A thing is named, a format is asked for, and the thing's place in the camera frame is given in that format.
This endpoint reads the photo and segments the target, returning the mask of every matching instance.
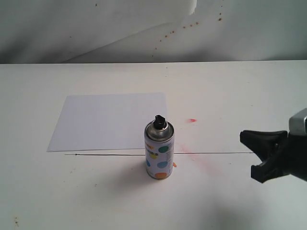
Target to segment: white tabletop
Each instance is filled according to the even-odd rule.
[[[0,66],[1,229],[305,229],[306,182],[260,184],[255,155],[221,152],[249,151],[243,129],[287,129],[307,107],[306,72],[307,61]],[[136,92],[166,94],[184,153],[169,178],[146,174],[141,149],[46,152],[67,95]]]

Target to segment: white sheet of paper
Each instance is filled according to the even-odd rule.
[[[163,93],[67,96],[48,151],[143,149],[156,115],[166,117]]]

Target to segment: orange dot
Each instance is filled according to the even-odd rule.
[[[157,179],[164,179],[167,177],[167,174],[165,172],[158,172],[154,175]]]

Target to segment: silver can top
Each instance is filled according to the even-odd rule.
[[[164,117],[157,115],[155,120],[147,125],[145,132],[150,139],[162,142],[172,137],[174,128]]]

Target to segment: blue dot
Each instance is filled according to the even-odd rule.
[[[167,161],[163,161],[157,164],[158,168],[162,169],[165,168],[167,166]]]

